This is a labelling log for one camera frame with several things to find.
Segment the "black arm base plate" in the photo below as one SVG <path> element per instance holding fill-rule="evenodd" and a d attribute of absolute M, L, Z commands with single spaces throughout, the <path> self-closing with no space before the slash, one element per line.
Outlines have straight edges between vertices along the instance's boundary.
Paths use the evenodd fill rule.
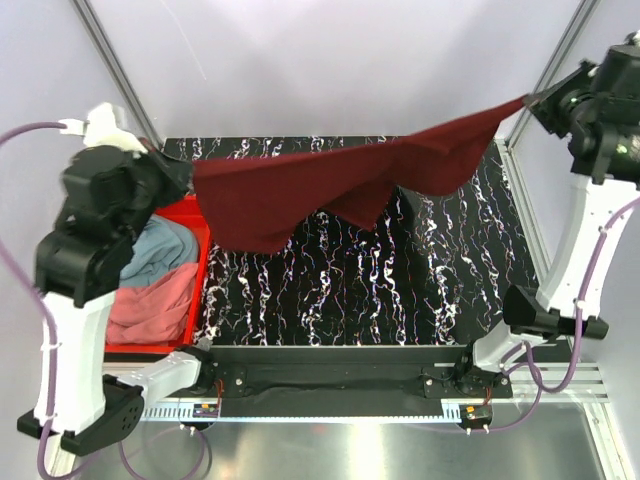
<path fill-rule="evenodd" d="M 468 356 L 463 347 L 216 346 L 209 355 L 204 382 L 174 394 L 218 397 L 225 420 L 417 421 L 444 414 L 445 399 L 513 396 L 503 377 L 492 387 L 457 381 L 454 368 Z"/>

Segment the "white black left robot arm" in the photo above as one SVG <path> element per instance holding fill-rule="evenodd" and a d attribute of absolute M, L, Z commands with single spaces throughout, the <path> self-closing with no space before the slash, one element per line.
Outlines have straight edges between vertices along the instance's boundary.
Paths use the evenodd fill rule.
<path fill-rule="evenodd" d="M 94 146 L 62 172 L 66 198 L 37 246 L 30 285 L 44 316 L 43 373 L 36 407 L 20 432 L 84 457 L 123 441 L 150 405 L 187 390 L 208 394 L 210 353 L 181 346 L 134 373 L 103 370 L 106 327 L 122 269 L 152 214 L 187 194 L 193 166 L 155 150 Z"/>

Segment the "dark red t shirt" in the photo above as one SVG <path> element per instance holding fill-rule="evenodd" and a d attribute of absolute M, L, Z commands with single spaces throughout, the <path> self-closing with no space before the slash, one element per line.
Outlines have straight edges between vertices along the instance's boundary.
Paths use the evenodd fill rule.
<path fill-rule="evenodd" d="M 446 196 L 466 184 L 500 123 L 523 105 L 517 98 L 384 143 L 198 161 L 195 194 L 226 250 L 276 253 L 317 210 L 371 230 L 396 187 Z"/>

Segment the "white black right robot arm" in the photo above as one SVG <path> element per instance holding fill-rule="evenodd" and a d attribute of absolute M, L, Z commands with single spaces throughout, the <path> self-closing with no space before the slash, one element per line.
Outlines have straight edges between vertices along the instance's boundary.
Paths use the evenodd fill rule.
<path fill-rule="evenodd" d="M 470 397 L 508 383 L 521 367 L 540 391 L 558 393 L 573 378 L 583 340 L 608 333 L 601 292 L 626 223 L 639 208 L 639 35 L 611 46 L 600 63 L 581 62 L 524 104 L 548 133 L 569 140 L 568 223 L 538 289 L 510 286 L 502 320 L 454 365 L 448 383 Z M 568 369 L 558 385 L 546 386 L 534 350 L 561 336 L 573 340 Z"/>

